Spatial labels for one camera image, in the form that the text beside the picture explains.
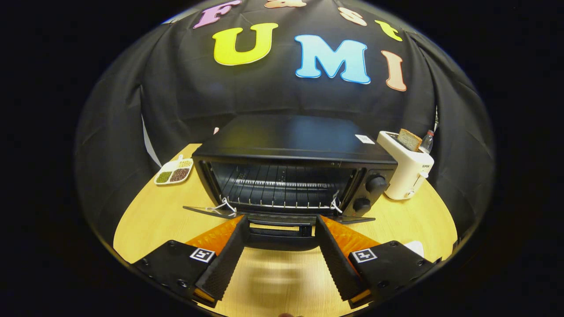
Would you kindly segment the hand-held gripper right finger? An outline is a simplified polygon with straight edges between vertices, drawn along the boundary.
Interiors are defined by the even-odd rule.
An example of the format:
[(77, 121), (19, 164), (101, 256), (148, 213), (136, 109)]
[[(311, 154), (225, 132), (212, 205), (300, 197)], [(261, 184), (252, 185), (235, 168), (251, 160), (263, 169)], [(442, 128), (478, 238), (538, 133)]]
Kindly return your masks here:
[(351, 308), (407, 291), (436, 265), (399, 241), (379, 243), (322, 215), (315, 238), (341, 299)]

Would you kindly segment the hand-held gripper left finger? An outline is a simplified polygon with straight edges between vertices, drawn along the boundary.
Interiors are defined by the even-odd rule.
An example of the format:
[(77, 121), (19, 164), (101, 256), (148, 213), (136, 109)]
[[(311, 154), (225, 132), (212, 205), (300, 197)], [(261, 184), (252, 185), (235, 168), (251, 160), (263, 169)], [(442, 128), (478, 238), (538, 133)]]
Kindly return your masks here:
[(222, 300), (250, 234), (240, 215), (187, 243), (169, 240), (132, 265), (171, 293), (214, 308)]

